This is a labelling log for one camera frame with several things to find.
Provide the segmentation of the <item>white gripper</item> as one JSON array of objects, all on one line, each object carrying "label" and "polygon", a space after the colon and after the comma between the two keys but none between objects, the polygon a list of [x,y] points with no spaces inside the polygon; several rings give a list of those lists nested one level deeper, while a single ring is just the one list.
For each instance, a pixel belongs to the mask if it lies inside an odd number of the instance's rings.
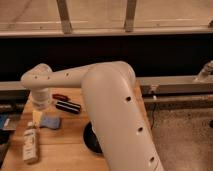
[{"label": "white gripper", "polygon": [[[32,104],[37,110],[44,110],[50,104],[50,90],[48,88],[32,90]],[[32,113],[33,123],[35,126],[40,125],[41,117],[43,115],[42,111],[34,110]]]}]

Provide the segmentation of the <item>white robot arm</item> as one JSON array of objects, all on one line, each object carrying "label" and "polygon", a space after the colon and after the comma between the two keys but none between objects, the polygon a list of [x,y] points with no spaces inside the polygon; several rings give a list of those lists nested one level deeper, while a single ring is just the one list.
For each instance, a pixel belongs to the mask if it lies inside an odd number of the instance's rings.
[{"label": "white robot arm", "polygon": [[82,89],[85,109],[110,171],[165,171],[135,97],[135,83],[133,68],[123,61],[56,72],[41,63],[21,77],[39,109],[49,105],[51,88]]}]

